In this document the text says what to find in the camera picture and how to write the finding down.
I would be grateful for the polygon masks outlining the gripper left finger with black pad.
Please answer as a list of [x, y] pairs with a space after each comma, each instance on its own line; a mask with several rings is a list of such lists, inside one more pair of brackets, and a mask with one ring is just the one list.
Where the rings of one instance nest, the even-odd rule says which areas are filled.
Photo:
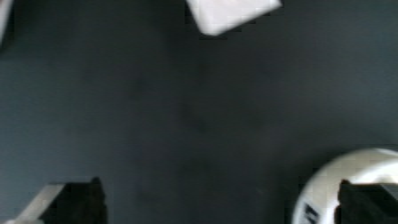
[[6, 224], [109, 224], [102, 179], [50, 183]]

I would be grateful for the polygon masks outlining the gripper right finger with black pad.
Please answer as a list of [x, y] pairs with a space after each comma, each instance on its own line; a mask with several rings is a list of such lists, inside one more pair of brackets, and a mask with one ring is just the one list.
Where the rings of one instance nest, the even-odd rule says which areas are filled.
[[398, 224], [398, 184], [342, 181], [335, 224]]

